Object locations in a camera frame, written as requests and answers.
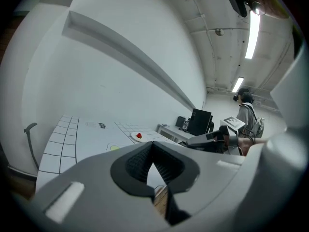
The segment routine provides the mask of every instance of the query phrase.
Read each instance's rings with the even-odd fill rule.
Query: plate
[[[136,135],[137,134],[141,134],[141,138],[138,138]],[[144,143],[144,142],[148,142],[148,137],[147,137],[147,135],[145,134],[145,133],[141,133],[141,132],[132,132],[131,133],[131,137],[134,139],[134,140],[136,140],[136,141],[139,141],[139,142],[142,142],[142,143]]]

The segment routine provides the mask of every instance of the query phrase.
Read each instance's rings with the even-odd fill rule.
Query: white table
[[[149,141],[176,144],[152,129],[134,123],[93,122],[79,117],[62,116],[44,150],[36,191],[85,158],[139,144],[130,136],[132,132],[146,134]],[[155,191],[166,186],[154,165],[149,170],[147,184]]]
[[[195,137],[192,134],[186,133],[182,130],[179,130],[178,126],[169,126],[169,127],[165,127],[163,125],[158,125],[158,133],[164,131],[165,133],[171,135],[177,143],[181,142],[181,141],[187,141],[189,138]]]

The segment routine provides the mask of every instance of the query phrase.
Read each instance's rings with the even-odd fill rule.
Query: computer monitor
[[[188,126],[188,132],[199,136],[206,133],[211,120],[211,112],[193,109]]]

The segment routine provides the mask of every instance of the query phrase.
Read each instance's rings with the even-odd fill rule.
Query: fluorescent light
[[[236,93],[238,91],[238,89],[239,89],[240,85],[242,84],[243,80],[244,80],[243,77],[239,77],[238,78],[238,80],[237,80],[237,82],[236,82],[232,92]]]
[[[260,28],[260,16],[255,14],[253,11],[250,11],[250,34],[245,58],[252,59],[253,57],[253,53],[257,42],[257,36],[259,35],[259,28]]]

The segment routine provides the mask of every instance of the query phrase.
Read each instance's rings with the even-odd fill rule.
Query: backpack
[[[241,104],[240,106],[245,106],[247,107],[254,115],[255,118],[255,123],[252,127],[252,132],[255,134],[255,138],[261,138],[264,132],[264,121],[265,119],[259,117],[257,118],[255,115],[255,111],[253,110],[253,108],[251,108],[250,106],[246,105],[246,104]]]

